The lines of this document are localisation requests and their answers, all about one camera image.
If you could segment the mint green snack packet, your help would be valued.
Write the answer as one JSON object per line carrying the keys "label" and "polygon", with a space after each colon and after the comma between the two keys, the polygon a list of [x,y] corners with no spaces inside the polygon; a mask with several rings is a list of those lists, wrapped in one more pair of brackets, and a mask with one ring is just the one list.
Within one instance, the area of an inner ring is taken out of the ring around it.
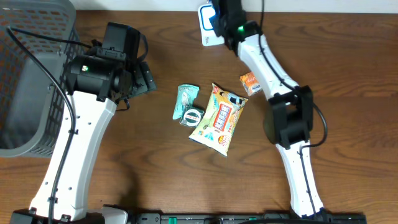
{"label": "mint green snack packet", "polygon": [[172,119],[179,119],[187,106],[192,106],[200,88],[195,85],[182,84],[178,86],[177,99]]}

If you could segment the round dark green packet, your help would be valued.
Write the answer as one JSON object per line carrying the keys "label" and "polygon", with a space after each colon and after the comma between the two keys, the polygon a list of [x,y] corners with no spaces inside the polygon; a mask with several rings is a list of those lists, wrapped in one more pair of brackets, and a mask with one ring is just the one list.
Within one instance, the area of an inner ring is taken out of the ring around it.
{"label": "round dark green packet", "polygon": [[188,106],[186,107],[182,117],[180,118],[180,124],[183,126],[195,128],[199,125],[204,113],[205,112],[199,108],[196,108],[194,106]]}

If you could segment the small orange juice carton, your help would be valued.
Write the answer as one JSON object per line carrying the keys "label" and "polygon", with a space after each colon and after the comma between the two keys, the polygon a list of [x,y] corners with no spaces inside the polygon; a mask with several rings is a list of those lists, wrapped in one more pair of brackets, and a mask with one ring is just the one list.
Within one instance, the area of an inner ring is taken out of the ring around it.
{"label": "small orange juice carton", "polygon": [[241,75],[239,78],[248,96],[252,96],[260,91],[262,88],[252,72]]}

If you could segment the yellow snack bag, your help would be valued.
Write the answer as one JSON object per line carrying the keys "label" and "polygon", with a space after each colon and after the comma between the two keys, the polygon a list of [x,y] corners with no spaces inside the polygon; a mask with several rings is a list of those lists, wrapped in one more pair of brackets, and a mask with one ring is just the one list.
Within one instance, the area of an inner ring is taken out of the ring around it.
{"label": "yellow snack bag", "polygon": [[205,114],[189,139],[227,156],[234,130],[248,99],[224,90],[215,83],[212,87]]}

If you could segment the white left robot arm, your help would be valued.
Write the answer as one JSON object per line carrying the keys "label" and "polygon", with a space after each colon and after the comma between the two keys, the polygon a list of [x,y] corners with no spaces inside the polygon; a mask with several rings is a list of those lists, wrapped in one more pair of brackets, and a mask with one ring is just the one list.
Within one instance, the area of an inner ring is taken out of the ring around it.
{"label": "white left robot arm", "polygon": [[127,70],[122,60],[88,55],[67,67],[67,97],[49,168],[29,208],[11,223],[134,223],[134,215],[114,205],[88,209],[90,180],[104,132],[120,100],[135,95],[134,84],[155,89],[148,64]]}

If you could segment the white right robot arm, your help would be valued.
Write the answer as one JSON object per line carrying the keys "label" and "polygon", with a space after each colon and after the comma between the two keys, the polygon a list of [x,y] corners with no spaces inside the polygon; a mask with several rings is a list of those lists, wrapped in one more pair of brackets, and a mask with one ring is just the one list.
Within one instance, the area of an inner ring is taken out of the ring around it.
{"label": "white right robot arm", "polygon": [[309,86],[300,86],[282,68],[269,48],[263,22],[250,21],[240,0],[212,1],[212,28],[252,71],[268,102],[264,131],[279,151],[290,188],[290,207],[302,219],[319,220],[318,196],[310,162],[313,114],[320,114]]}

